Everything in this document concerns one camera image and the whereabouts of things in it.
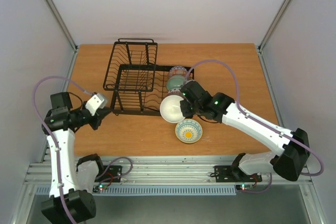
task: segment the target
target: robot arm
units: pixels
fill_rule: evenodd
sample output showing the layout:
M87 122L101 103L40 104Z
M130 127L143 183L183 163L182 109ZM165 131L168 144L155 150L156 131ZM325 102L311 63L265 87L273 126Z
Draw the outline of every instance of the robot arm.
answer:
M184 117L191 118L196 114L235 127L271 150L271 152L255 155L239 154L232 164L232 172L237 181L243 174L272 171L290 181L298 179L310 153L285 138L284 135L309 146L305 131L297 129L293 132L274 125L241 106L240 110L233 98L223 93L211 96L196 81L183 85L181 92L186 97L186 100L180 102Z
M58 142L60 167L57 165L54 141L43 127L50 146L52 181L49 200L42 202L41 210L53 224L71 223L61 206L59 190L61 187L71 215L76 222L80 223L96 215L95 200L91 193L96 176L103 172L103 164L97 154L92 154L81 158L76 170L73 153L74 132L86 124L89 124L93 130L98 129L101 120L111 110L104 107L107 99L96 93L83 104L82 108L75 110L71 110L72 104L68 92L53 94L50 98L53 108L48 112L44 121ZM62 185L58 184L59 171L61 171Z

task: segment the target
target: wooden tabletop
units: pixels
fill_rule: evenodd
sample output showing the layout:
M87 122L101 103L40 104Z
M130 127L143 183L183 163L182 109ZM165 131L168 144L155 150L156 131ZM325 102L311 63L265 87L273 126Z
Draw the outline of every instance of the wooden tabletop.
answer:
M72 80L91 92L103 93L109 101L112 91L104 91L103 81L112 45L81 45L73 69ZM235 72L240 89L241 104L266 120L277 123L276 115L253 44L159 44L158 65L192 66L204 59L226 62ZM235 85L230 73L221 65L206 63L195 69L195 80L214 95L225 93L235 98ZM73 85L69 91L89 97ZM72 98L74 107L79 105ZM176 124L160 116L108 115L100 128L90 126L76 133L75 154L84 156L161 156L161 155L226 155L260 153L268 148L245 133L224 124L199 121L202 138L195 144L184 144L175 136Z

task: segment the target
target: patterned bowl with yellow center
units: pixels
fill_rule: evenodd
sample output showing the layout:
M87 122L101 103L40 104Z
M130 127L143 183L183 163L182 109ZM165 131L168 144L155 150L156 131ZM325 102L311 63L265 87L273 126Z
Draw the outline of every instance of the patterned bowl with yellow center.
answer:
M197 121L185 119L176 125L175 134L181 142L193 144L201 139L203 130Z

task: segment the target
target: black cable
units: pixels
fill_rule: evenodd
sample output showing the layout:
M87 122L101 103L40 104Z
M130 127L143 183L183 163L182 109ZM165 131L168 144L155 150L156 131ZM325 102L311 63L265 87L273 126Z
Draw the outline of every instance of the black cable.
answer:
M78 95L72 93L72 92L68 92L68 93L69 93L69 94L72 94L74 97L77 97L77 98L79 99L79 101L80 101L80 106L79 106L78 108L74 109L74 110L80 110L80 109L82 108L82 106L83 106L83 100L82 100L82 98L79 97Z
M46 118L48 118L49 116L51 116L51 111L52 110L48 110L47 114L46 114Z
M201 119L202 121L207 122L207 123L218 123L218 122L207 121L207 120L203 119L200 115L198 115L198 117L199 117L199 119Z

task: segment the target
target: dish rack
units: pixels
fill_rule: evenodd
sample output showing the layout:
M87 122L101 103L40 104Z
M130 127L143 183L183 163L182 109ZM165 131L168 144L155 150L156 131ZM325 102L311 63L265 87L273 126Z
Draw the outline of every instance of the dish rack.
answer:
M118 39L114 43L103 84L105 90L113 91L110 108L114 114L160 116L173 66L156 65L156 56L157 43L152 39ZM190 79L194 79L194 69Z

